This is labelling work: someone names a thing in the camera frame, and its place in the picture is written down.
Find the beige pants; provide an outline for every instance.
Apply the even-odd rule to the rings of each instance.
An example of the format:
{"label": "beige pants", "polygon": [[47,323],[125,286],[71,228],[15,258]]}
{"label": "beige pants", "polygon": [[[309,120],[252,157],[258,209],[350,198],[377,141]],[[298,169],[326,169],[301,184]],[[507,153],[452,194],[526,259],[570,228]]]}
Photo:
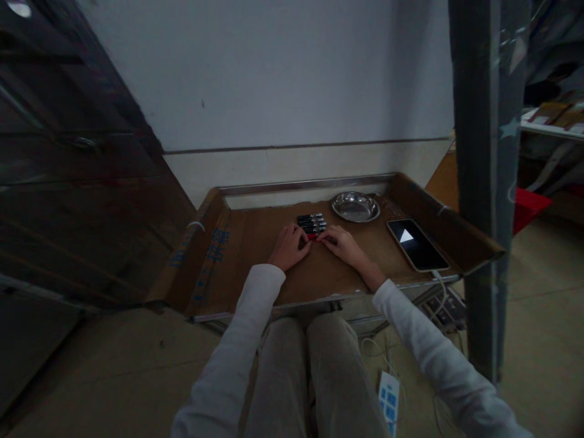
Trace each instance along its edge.
{"label": "beige pants", "polygon": [[307,356],[319,438],[390,436],[361,360],[357,335],[345,320],[327,313],[314,319],[306,335],[293,318],[268,327],[246,437],[313,435]]}

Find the metal bowl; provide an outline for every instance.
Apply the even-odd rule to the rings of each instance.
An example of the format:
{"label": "metal bowl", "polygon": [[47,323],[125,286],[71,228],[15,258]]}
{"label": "metal bowl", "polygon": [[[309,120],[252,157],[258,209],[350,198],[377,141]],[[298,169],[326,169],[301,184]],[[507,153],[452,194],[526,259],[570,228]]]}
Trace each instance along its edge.
{"label": "metal bowl", "polygon": [[333,198],[331,205],[335,213],[351,222],[371,222],[379,216],[379,204],[363,193],[344,192]]}

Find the white power strip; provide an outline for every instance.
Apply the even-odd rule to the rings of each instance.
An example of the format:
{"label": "white power strip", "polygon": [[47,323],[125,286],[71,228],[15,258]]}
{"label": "white power strip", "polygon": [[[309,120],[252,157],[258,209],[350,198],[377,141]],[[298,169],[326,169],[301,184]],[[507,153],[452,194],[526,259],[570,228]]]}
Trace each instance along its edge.
{"label": "white power strip", "polygon": [[385,371],[381,371],[378,396],[385,422],[388,424],[390,433],[395,438],[397,435],[397,408],[400,404],[400,383]]}

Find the hand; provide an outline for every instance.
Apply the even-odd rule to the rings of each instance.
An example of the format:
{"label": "hand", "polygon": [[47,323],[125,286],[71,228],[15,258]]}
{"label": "hand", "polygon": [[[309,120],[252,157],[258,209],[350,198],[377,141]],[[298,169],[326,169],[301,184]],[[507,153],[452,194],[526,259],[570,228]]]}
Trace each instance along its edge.
{"label": "hand", "polygon": [[367,254],[359,247],[351,233],[338,225],[331,225],[316,239],[322,242],[330,252],[357,271],[359,267],[372,263]]}
{"label": "hand", "polygon": [[342,227],[331,225],[316,241],[322,242],[330,252],[359,272],[371,292],[376,292],[388,279],[377,263],[363,252],[351,233]]}
{"label": "hand", "polygon": [[[298,249],[300,239],[306,243],[302,249]],[[312,242],[308,241],[304,230],[298,225],[290,223],[280,231],[276,247],[269,257],[268,263],[286,272],[308,254],[311,244]]]}

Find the metal pole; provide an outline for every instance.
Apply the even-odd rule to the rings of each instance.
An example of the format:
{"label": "metal pole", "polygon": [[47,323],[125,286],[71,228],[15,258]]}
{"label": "metal pole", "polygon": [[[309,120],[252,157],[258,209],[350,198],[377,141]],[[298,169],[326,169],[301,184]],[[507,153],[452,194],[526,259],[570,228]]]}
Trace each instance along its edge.
{"label": "metal pole", "polygon": [[508,251],[465,278],[469,357],[500,379],[529,41],[528,0],[450,0],[460,212]]}

